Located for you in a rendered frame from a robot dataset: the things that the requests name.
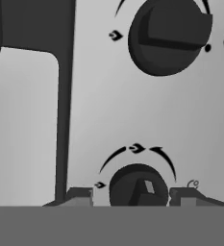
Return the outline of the grey stove with black trim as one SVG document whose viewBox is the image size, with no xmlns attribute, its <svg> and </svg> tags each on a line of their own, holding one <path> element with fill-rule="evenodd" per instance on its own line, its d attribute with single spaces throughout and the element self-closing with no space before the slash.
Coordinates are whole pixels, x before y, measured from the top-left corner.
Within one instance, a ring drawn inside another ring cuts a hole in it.
<svg viewBox="0 0 224 246">
<path fill-rule="evenodd" d="M 224 0 L 184 71 L 150 76 L 128 33 L 146 0 L 0 0 L 0 207 L 45 207 L 70 187 L 110 206 L 115 172 L 142 163 L 169 191 L 224 202 Z"/>
</svg>

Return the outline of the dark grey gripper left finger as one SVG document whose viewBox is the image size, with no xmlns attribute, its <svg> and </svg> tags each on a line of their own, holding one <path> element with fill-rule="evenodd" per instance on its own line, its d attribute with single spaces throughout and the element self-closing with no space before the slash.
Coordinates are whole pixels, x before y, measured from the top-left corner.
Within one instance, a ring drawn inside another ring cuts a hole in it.
<svg viewBox="0 0 224 246">
<path fill-rule="evenodd" d="M 46 207 L 92 207 L 92 187 L 70 187 L 62 201 L 52 201 L 45 204 Z"/>
</svg>

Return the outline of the black stove knob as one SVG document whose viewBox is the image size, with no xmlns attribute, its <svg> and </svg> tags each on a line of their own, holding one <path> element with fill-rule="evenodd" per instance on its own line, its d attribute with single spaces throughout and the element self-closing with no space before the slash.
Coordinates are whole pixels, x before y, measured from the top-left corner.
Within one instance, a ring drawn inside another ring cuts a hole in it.
<svg viewBox="0 0 224 246">
<path fill-rule="evenodd" d="M 110 204 L 114 206 L 166 206 L 168 187 L 153 167 L 134 163 L 118 169 L 109 185 Z"/>
<path fill-rule="evenodd" d="M 146 0 L 129 29 L 131 59 L 147 75 L 176 75 L 208 44 L 212 23 L 208 0 Z"/>
</svg>

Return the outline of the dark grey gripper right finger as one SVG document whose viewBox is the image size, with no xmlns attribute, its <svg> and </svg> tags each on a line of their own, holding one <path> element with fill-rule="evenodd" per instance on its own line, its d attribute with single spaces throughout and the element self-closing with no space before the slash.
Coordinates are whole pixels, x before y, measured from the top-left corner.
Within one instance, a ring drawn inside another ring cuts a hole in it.
<svg viewBox="0 0 224 246">
<path fill-rule="evenodd" d="M 206 197 L 191 187 L 172 187 L 169 195 L 171 207 L 224 207 L 224 202 Z"/>
</svg>

